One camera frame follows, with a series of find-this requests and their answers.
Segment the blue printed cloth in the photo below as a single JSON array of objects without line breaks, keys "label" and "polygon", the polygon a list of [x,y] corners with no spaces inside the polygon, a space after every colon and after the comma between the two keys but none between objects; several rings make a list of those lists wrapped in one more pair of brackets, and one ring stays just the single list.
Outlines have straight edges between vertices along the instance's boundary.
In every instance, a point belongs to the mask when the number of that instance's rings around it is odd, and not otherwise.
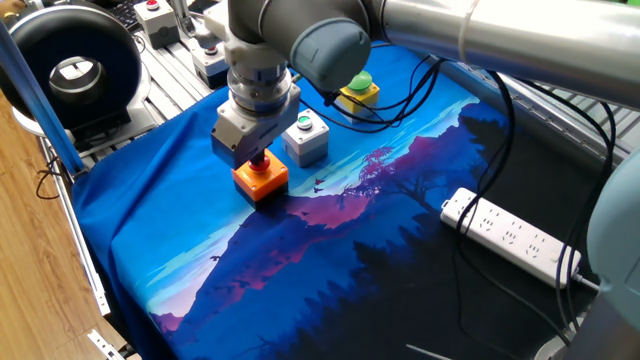
[{"label": "blue printed cloth", "polygon": [[[381,106],[408,94],[419,60],[373,50],[366,69]],[[299,85],[303,99],[340,118]],[[289,168],[289,193],[255,212],[211,151],[226,100],[226,90],[215,92],[74,185],[81,228],[145,359],[166,357],[166,345],[181,359],[414,358],[407,343],[456,359],[500,358],[455,328],[453,238],[438,219],[459,187],[475,189],[504,137],[500,113],[440,75],[399,127],[360,134],[328,124],[329,155],[309,168],[278,139],[270,149]],[[549,335],[532,328],[527,340],[500,336],[531,355]]]}]

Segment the red button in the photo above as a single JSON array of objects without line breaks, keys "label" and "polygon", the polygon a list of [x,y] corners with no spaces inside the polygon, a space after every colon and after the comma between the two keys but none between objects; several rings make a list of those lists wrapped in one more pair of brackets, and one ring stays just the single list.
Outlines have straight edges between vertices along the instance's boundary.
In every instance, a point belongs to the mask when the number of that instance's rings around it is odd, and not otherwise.
[{"label": "red button", "polygon": [[255,172],[265,171],[269,168],[269,165],[271,165],[271,160],[269,160],[267,155],[264,156],[264,160],[258,165],[254,165],[249,161],[249,168]]},{"label": "red button", "polygon": [[160,9],[160,4],[158,4],[157,0],[149,0],[147,1],[147,9],[149,11],[156,11]]}]

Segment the white cable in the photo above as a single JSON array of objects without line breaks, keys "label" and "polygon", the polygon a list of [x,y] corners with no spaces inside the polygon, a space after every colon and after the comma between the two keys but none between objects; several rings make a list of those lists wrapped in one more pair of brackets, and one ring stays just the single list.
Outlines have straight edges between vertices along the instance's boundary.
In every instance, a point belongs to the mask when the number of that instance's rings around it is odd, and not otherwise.
[{"label": "white cable", "polygon": [[471,15],[473,15],[476,7],[478,7],[478,3],[480,3],[480,0],[474,0],[474,2],[469,7],[469,10],[467,10],[464,19],[462,20],[462,26],[460,26],[460,33],[458,34],[458,54],[460,55],[460,61],[465,63],[467,62],[467,53],[465,52],[464,45],[465,39],[467,37],[467,29],[469,28],[469,23],[471,22]]},{"label": "white cable", "polygon": [[434,358],[434,359],[438,359],[438,360],[452,360],[452,359],[449,359],[449,358],[444,357],[444,356],[442,356],[442,355],[438,355],[438,354],[432,353],[432,352],[430,352],[430,351],[427,351],[427,350],[424,350],[424,349],[420,349],[420,348],[419,348],[419,347],[417,347],[417,346],[413,346],[413,345],[410,345],[410,344],[406,344],[406,346],[407,346],[409,349],[411,349],[411,350],[415,350],[415,351],[417,351],[417,352],[419,352],[419,353],[423,353],[423,354],[425,354],[425,355],[429,355],[429,356],[431,356],[431,357],[432,357],[432,358]]},{"label": "white cable", "polygon": [[577,281],[577,282],[581,283],[581,284],[584,284],[584,285],[586,285],[586,286],[588,286],[588,287],[592,288],[593,290],[595,290],[595,291],[597,291],[597,292],[600,292],[600,286],[598,286],[598,285],[596,285],[596,284],[592,283],[591,281],[589,281],[589,280],[585,279],[585,278],[584,278],[584,277],[582,277],[582,275],[580,275],[580,274],[577,274],[577,273],[576,273],[576,274],[573,276],[573,279],[574,279],[575,281]]}]

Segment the power strip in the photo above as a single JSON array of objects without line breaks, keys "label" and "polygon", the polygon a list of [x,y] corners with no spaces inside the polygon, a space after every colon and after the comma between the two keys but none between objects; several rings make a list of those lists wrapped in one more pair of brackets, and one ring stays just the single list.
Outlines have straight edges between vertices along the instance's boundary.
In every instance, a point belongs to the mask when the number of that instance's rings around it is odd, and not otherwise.
[{"label": "power strip", "polygon": [[[450,200],[442,204],[440,220],[455,229],[462,211],[475,196],[465,188],[458,189]],[[465,217],[462,223],[463,233],[467,231],[472,216],[473,222],[467,232],[469,238],[555,288],[558,259],[563,246],[561,241],[485,199],[480,199],[476,209],[471,209]],[[567,247],[562,262],[561,289],[567,285],[565,274],[570,251],[571,248]],[[572,277],[577,273],[580,259],[581,255],[576,251],[571,269]]]}]

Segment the button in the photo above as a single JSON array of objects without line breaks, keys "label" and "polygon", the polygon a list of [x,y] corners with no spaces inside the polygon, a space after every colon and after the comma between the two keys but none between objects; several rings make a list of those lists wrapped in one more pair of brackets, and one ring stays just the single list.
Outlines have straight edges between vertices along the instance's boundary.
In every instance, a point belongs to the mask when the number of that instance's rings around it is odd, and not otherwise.
[{"label": "button", "polygon": [[309,130],[313,127],[313,121],[308,116],[300,116],[298,118],[298,129]]},{"label": "button", "polygon": [[364,91],[367,90],[372,83],[373,78],[371,74],[366,71],[361,71],[360,74],[353,77],[353,80],[351,80],[347,87],[353,91]]},{"label": "button", "polygon": [[156,11],[158,9],[160,9],[160,4],[158,4],[158,1],[156,0],[147,1],[147,10]]}]

